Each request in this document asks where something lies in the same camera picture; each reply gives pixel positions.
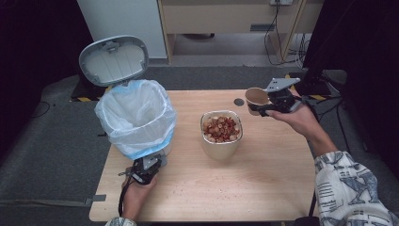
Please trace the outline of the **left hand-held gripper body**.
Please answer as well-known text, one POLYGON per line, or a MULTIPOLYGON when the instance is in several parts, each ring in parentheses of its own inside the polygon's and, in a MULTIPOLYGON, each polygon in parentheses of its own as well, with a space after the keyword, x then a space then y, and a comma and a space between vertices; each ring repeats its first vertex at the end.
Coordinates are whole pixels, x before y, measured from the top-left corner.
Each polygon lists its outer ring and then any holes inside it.
POLYGON ((134 161, 132 167, 121 172, 121 175, 127 175, 133 178, 140 185, 148 185, 155 174, 168 163, 167 157, 164 154, 151 154, 140 157, 134 161))

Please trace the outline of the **person's right hand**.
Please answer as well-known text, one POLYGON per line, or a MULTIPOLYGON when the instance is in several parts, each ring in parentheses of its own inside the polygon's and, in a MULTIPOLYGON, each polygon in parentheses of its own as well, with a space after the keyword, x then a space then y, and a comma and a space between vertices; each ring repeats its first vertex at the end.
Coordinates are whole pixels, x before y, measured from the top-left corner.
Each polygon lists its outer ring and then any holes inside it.
POLYGON ((311 109, 302 103, 291 113, 267 110, 266 114, 275 120, 288 123, 296 132, 306 138, 310 138, 321 131, 321 126, 311 112, 311 109))

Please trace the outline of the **pile of dried fruit snacks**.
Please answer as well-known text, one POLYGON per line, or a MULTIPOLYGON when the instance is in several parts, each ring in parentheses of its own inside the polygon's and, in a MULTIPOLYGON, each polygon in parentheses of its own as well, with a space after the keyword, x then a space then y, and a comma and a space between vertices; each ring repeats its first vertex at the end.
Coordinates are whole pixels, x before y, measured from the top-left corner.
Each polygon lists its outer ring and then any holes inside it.
POLYGON ((202 123, 204 137, 213 143, 225 143, 239 138, 241 130, 232 117, 209 117, 202 123))

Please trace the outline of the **black stand base hazard tape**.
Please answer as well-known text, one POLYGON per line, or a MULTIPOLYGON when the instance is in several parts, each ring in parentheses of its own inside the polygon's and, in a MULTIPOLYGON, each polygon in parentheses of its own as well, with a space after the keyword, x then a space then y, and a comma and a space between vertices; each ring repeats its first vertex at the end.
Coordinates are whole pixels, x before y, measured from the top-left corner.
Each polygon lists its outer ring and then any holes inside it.
POLYGON ((321 99, 331 95, 327 82, 321 78, 321 75, 288 73, 285 77, 300 79, 298 83, 294 84, 294 88, 301 96, 313 96, 315 99, 321 99))
POLYGON ((99 101, 111 89, 111 86, 99 87, 90 83, 83 75, 78 74, 78 82, 71 94, 72 102, 99 101))

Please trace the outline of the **dark round object under desk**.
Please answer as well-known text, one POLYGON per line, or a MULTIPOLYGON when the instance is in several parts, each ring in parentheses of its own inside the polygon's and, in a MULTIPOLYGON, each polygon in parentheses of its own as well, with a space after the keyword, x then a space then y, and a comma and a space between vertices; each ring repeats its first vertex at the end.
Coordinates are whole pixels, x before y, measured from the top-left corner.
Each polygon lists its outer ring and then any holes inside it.
POLYGON ((215 33, 210 34, 183 34, 183 36, 190 40, 209 40, 215 37, 215 33))

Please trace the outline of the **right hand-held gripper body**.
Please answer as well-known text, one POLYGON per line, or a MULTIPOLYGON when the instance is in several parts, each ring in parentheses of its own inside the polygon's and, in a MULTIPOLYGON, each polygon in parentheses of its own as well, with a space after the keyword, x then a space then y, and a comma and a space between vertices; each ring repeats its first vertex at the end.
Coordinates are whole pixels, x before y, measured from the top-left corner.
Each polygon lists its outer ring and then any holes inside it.
POLYGON ((266 109, 281 113, 294 112, 301 104, 302 99, 294 96, 289 88, 299 81, 299 78, 273 78, 265 89, 269 100, 266 109))

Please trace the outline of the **black curtain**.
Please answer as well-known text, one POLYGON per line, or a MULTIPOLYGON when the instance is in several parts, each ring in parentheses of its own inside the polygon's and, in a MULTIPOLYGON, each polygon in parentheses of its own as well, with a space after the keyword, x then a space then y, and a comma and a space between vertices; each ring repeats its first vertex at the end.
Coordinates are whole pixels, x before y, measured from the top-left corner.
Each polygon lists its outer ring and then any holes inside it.
POLYGON ((304 67, 346 72, 347 107, 399 179, 399 0, 325 0, 304 67))
POLYGON ((90 43, 77 0, 0 0, 0 161, 42 90, 81 72, 78 57, 90 43))

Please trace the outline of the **light wooden desk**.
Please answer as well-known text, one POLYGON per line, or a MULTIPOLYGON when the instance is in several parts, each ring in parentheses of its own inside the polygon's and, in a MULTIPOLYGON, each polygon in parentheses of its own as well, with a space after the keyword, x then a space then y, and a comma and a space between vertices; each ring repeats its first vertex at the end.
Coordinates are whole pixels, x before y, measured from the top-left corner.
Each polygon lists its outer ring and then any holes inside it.
POLYGON ((167 53, 177 34, 266 32, 277 59, 287 59, 296 34, 310 34, 325 0, 294 0, 270 6, 270 0, 157 0, 167 53))

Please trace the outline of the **white cabinet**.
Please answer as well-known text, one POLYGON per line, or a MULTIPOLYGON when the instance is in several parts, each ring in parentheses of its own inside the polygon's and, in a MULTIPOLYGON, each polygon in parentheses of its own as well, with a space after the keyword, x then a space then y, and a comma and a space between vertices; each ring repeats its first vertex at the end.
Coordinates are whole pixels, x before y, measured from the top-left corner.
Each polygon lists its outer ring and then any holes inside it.
POLYGON ((166 59, 157 0, 77 0, 94 40, 132 35, 147 46, 149 57, 166 59))

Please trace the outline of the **translucent plastic trash bag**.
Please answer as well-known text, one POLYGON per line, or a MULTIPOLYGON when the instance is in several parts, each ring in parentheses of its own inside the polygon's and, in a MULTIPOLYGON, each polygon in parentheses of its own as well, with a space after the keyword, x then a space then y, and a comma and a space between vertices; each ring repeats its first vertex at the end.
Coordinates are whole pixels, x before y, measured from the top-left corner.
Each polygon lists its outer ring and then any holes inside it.
POLYGON ((154 80, 134 80, 112 88, 94 111, 108 140, 132 160, 166 148, 177 122, 166 90, 154 80))

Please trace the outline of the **white and grey trash can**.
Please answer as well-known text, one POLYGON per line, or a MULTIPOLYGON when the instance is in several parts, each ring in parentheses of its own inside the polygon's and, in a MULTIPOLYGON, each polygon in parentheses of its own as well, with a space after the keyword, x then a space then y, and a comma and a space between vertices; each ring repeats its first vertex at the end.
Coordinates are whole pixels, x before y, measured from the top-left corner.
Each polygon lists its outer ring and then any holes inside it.
MULTIPOLYGON (((79 56, 79 65, 89 82, 111 89, 130 81, 147 80, 141 76, 147 70, 149 55, 145 43, 134 36, 115 36, 88 45, 79 56)), ((167 155, 170 144, 156 152, 167 155)))

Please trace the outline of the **grey table bracket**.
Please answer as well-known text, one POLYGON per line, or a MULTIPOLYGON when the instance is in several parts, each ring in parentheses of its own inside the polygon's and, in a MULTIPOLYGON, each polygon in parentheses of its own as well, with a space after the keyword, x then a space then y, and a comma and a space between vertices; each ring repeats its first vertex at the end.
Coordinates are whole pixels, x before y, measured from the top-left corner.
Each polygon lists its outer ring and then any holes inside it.
POLYGON ((105 194, 93 195, 91 198, 84 199, 84 205, 91 206, 94 202, 104 202, 106 199, 105 194))

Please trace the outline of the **person's left hand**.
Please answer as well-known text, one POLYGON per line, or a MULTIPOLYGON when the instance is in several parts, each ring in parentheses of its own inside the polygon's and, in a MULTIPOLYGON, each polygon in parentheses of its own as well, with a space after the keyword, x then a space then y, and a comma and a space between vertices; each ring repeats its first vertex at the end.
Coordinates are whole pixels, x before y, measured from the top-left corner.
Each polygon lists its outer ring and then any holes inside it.
POLYGON ((126 178, 122 183, 122 187, 127 187, 122 202, 123 208, 140 207, 156 186, 157 179, 158 177, 154 176, 148 185, 141 185, 132 181, 130 178, 126 178))

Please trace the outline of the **brown paper cup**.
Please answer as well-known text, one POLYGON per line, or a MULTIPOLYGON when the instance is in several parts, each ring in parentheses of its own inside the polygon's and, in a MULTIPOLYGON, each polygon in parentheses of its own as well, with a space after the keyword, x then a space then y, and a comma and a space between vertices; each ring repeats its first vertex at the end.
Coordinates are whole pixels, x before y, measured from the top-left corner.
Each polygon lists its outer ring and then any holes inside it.
POLYGON ((253 116, 267 117, 266 113, 261 114, 257 107, 270 104, 270 100, 266 91, 261 88, 250 88, 245 93, 248 112, 253 116))

